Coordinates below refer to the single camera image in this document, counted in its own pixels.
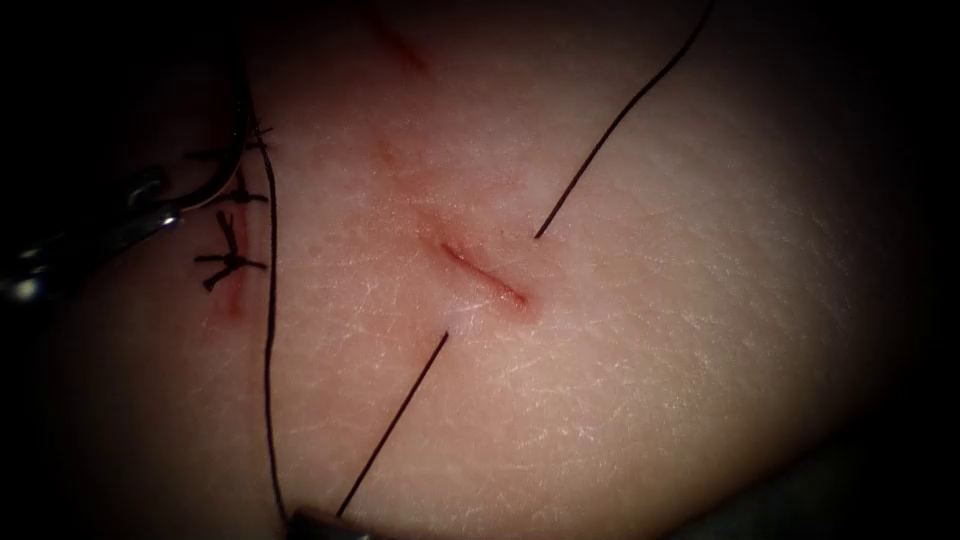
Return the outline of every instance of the metal forceps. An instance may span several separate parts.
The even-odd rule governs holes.
[[[233,79],[230,143],[213,176],[195,191],[162,199],[169,180],[162,167],[149,167],[101,197],[85,215],[53,235],[0,258],[2,304],[31,306],[67,296],[107,261],[155,233],[170,228],[183,212],[202,207],[229,183],[240,163],[252,125],[250,91],[243,60],[230,58]]]

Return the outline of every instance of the red mark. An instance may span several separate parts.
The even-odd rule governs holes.
[[[246,205],[236,205],[233,210],[233,216],[233,233],[237,240],[237,252],[241,255],[247,255],[247,250],[250,247],[250,239],[247,234]],[[217,285],[218,288],[226,289],[227,294],[222,297],[223,303],[221,304],[221,308],[231,319],[241,319],[245,314],[243,285],[247,278],[246,274],[247,269],[241,266]]]
[[[412,68],[421,75],[429,75],[427,63],[400,34],[387,26],[378,13],[367,11],[366,16],[377,38],[400,60],[402,65]]]

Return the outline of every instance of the wound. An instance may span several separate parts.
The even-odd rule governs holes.
[[[460,268],[463,268],[471,276],[479,280],[483,288],[492,293],[491,296],[497,297],[500,301],[510,303],[512,307],[517,310],[526,310],[529,306],[530,299],[527,295],[518,292],[510,285],[507,285],[502,279],[483,270],[462,253],[451,247],[450,244],[442,243],[440,244],[440,249]]]

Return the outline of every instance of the black suture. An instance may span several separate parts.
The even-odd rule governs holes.
[[[420,371],[420,376],[417,377],[416,382],[413,383],[410,392],[407,393],[407,397],[403,400],[403,403],[400,404],[400,408],[397,409],[397,414],[394,415],[390,425],[387,426],[387,430],[383,433],[383,437],[380,437],[380,442],[377,443],[377,447],[374,448],[373,453],[370,454],[370,459],[367,460],[367,464],[364,465],[363,470],[360,471],[360,475],[357,476],[356,482],[353,483],[353,487],[350,488],[350,492],[347,493],[347,496],[343,499],[343,503],[340,504],[340,508],[336,514],[338,518],[343,517],[343,512],[347,509],[347,505],[350,504],[353,495],[357,492],[357,489],[360,488],[360,484],[363,482],[364,477],[367,476],[367,472],[370,471],[370,467],[373,466],[374,460],[376,460],[380,454],[380,450],[393,432],[393,428],[397,427],[397,422],[400,421],[403,412],[407,410],[407,406],[410,405],[413,395],[417,392],[417,388],[420,387],[420,383],[423,382],[423,378],[427,376],[427,372],[430,371],[430,368],[433,366],[433,361],[437,359],[437,355],[440,354],[440,350],[443,349],[443,345],[447,342],[448,337],[450,337],[449,332],[444,332],[443,337],[440,338],[440,343],[437,344],[437,347],[433,350],[433,354],[430,355],[430,360],[427,361],[427,365],[423,366],[423,370]]]
[[[533,235],[534,239],[540,238],[541,236],[543,236],[543,233],[546,232],[547,227],[549,227],[550,224],[553,222],[553,218],[557,217],[557,212],[560,211],[560,207],[563,206],[563,203],[566,202],[567,197],[570,196],[570,192],[573,191],[573,188],[577,185],[577,182],[580,181],[580,177],[583,176],[584,171],[586,171],[587,167],[590,166],[590,163],[593,161],[593,158],[597,156],[597,152],[600,151],[600,147],[603,146],[605,142],[607,142],[607,139],[610,137],[610,134],[613,133],[613,130],[617,128],[617,126],[620,124],[623,118],[627,115],[627,113],[630,112],[630,109],[632,109],[633,106],[636,105],[638,101],[640,101],[640,98],[646,95],[651,88],[653,88],[658,82],[660,82],[660,79],[663,79],[663,77],[667,74],[667,72],[672,70],[674,66],[677,65],[677,62],[679,62],[680,59],[683,58],[685,54],[687,54],[687,51],[690,49],[690,46],[693,45],[694,41],[696,41],[697,36],[700,35],[700,31],[703,30],[704,25],[707,23],[707,17],[710,16],[710,12],[713,9],[713,4],[714,4],[714,0],[707,0],[707,5],[703,9],[703,14],[700,15],[700,20],[697,21],[697,25],[693,28],[693,32],[691,32],[690,35],[687,37],[687,40],[683,43],[683,46],[681,46],[680,49],[676,52],[676,54],[674,54],[673,57],[670,59],[670,61],[667,62],[666,65],[664,65],[663,68],[660,69],[660,71],[657,72],[657,74],[654,75],[653,78],[650,79],[650,81],[647,82],[647,84],[645,84],[643,88],[641,88],[640,91],[637,92],[636,95],[634,95],[630,99],[630,101],[627,102],[627,105],[620,110],[620,114],[618,114],[617,117],[613,119],[613,122],[610,123],[610,125],[607,127],[607,130],[603,133],[603,136],[601,136],[600,140],[597,141],[597,144],[594,145],[593,150],[590,151],[590,154],[587,156],[587,159],[585,159],[583,161],[583,164],[580,165],[580,170],[577,171],[577,174],[573,175],[573,179],[570,180],[569,184],[567,184],[567,188],[563,190],[563,194],[560,195],[560,198],[557,200],[557,203],[553,206],[553,209],[547,215],[547,219],[543,222],[543,225],[540,226],[540,230],[537,231],[537,234]]]
[[[250,114],[254,118],[253,99],[249,99]],[[273,364],[273,342],[277,334],[277,177],[273,172],[273,163],[267,154],[267,146],[263,144],[263,134],[267,130],[260,129],[260,122],[253,126],[253,134],[260,148],[260,157],[263,159],[264,172],[270,190],[270,291],[267,294],[267,337],[263,346],[263,414],[267,424],[267,453],[270,461],[270,483],[273,486],[273,499],[280,514],[280,521],[286,525],[288,521],[286,506],[283,503],[283,493],[280,491],[280,477],[277,474],[277,448],[273,440],[273,394],[270,378],[270,367]]]
[[[204,206],[212,206],[214,204],[219,204],[224,201],[233,201],[237,204],[247,204],[253,201],[264,202],[264,203],[268,202],[268,199],[263,195],[256,195],[256,194],[250,193],[250,191],[247,190],[247,179],[244,177],[243,170],[241,170],[240,167],[237,167],[236,178],[237,178],[236,189],[228,193],[217,195]]]
[[[233,214],[230,214],[230,219],[228,220],[226,214],[224,214],[222,210],[217,210],[217,223],[220,224],[220,230],[223,231],[223,235],[227,239],[228,251],[223,255],[197,255],[193,258],[193,262],[198,263],[223,263],[224,268],[222,270],[203,281],[203,288],[207,289],[207,292],[213,292],[213,288],[221,279],[229,276],[243,266],[252,266],[261,270],[267,269],[267,265],[261,262],[251,261],[250,259],[247,259],[239,254],[237,237],[233,232]]]

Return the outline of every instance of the pale skin surface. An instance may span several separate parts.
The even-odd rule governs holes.
[[[896,373],[883,353],[908,332],[906,214],[842,114],[849,96],[742,8],[717,10],[533,241],[692,29],[700,4],[671,4],[251,25],[278,191],[288,510],[337,510],[444,332],[345,519],[423,537],[655,536],[841,426]],[[207,144],[174,140],[171,156]],[[259,154],[242,168],[266,194]],[[384,203],[385,185],[414,177],[432,180],[413,203]],[[470,276],[431,262],[407,203],[467,223],[491,272],[545,298],[541,316],[505,320]],[[240,254],[269,262],[268,206],[216,209],[234,214]],[[57,394],[82,428],[64,435],[76,485],[108,534],[279,534],[267,273],[200,286],[221,266],[192,258],[226,251],[216,209],[105,268],[51,340],[87,359]]]

